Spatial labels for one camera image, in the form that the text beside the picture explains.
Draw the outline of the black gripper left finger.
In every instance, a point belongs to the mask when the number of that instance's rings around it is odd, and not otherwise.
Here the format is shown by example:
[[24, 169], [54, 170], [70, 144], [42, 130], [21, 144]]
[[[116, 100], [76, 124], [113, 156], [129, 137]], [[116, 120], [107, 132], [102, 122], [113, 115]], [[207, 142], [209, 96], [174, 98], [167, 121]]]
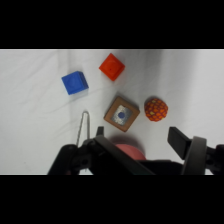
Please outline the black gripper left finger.
[[80, 147], [64, 145], [57, 154], [48, 174], [79, 175], [88, 169], [93, 175], [153, 175], [140, 162], [132, 159], [104, 136], [104, 128], [97, 129], [97, 135], [87, 139]]

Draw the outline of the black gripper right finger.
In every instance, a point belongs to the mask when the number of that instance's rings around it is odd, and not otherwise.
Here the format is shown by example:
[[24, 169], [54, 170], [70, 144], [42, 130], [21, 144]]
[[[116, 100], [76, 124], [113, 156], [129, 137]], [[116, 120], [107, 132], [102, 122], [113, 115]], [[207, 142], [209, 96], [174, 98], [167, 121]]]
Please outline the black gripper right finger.
[[189, 139], [176, 127], [169, 128], [167, 141], [184, 161], [182, 175], [204, 175], [206, 169], [214, 175], [224, 175], [224, 144], [211, 148], [206, 139]]

